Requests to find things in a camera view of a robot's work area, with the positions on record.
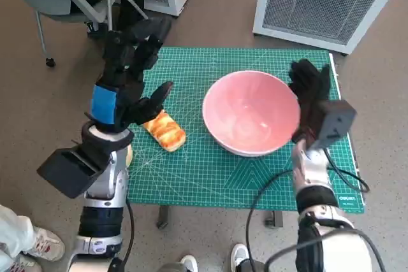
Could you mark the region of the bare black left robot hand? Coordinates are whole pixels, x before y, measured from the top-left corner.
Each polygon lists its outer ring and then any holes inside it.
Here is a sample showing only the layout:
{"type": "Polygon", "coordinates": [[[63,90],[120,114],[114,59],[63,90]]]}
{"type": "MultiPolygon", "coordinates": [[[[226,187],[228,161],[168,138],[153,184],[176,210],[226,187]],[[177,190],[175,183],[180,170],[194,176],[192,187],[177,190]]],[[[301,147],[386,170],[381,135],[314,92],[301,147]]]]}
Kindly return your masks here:
{"type": "Polygon", "coordinates": [[[173,82],[164,82],[151,96],[144,97],[143,73],[156,64],[170,29],[171,19],[155,17],[123,32],[108,32],[105,67],[94,85],[87,114],[100,131],[122,132],[130,124],[142,125],[155,119],[163,110],[173,82]]]}

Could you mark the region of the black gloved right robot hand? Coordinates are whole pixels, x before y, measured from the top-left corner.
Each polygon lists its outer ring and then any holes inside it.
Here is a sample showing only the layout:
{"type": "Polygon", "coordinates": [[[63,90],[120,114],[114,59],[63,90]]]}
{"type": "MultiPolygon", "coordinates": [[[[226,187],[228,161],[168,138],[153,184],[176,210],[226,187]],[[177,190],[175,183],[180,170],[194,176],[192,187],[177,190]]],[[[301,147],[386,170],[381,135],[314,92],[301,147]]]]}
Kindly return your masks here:
{"type": "Polygon", "coordinates": [[[306,136],[314,105],[329,97],[330,65],[325,64],[318,70],[308,59],[301,59],[291,63],[289,77],[289,88],[296,95],[300,106],[299,128],[291,138],[293,143],[297,143],[306,136]]]}

